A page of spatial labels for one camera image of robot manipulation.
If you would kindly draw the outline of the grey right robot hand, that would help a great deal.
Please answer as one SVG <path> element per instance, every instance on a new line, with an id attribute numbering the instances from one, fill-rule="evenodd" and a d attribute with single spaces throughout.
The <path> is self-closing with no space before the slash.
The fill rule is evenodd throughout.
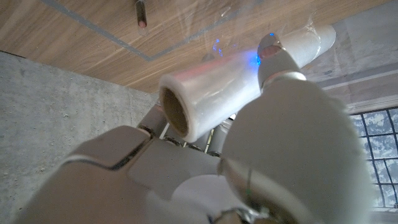
<path id="1" fill-rule="evenodd" d="M 135 128 L 75 149 L 17 223 L 366 223 L 371 184 L 345 106 L 301 68 L 331 26 L 164 75 Z"/>

